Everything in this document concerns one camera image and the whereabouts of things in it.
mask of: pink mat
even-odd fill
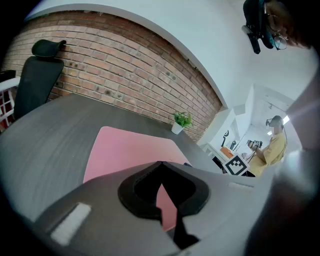
[[[156,161],[189,164],[171,139],[105,126],[100,129],[95,139],[83,182]],[[156,206],[162,210],[162,228],[165,231],[174,228],[177,209],[162,185],[157,194]]]

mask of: forearm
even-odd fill
[[[267,163],[266,159],[265,159],[265,156],[264,156],[264,153],[259,149],[257,148],[255,150],[255,155],[260,158],[262,161],[264,161],[265,163]]]

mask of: yellow shirt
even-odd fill
[[[286,137],[283,132],[280,132],[273,136],[270,144],[262,150],[266,163],[255,155],[249,162],[249,172],[260,177],[267,166],[276,164],[284,157],[285,151]]]

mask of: potted plant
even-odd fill
[[[184,127],[192,125],[191,114],[188,113],[188,116],[186,116],[185,114],[186,112],[176,112],[173,114],[175,122],[172,126],[171,131],[174,134],[179,134],[184,129]]]

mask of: ceiling light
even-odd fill
[[[283,119],[283,124],[285,125],[286,123],[289,122],[289,117],[286,115],[285,118]]]

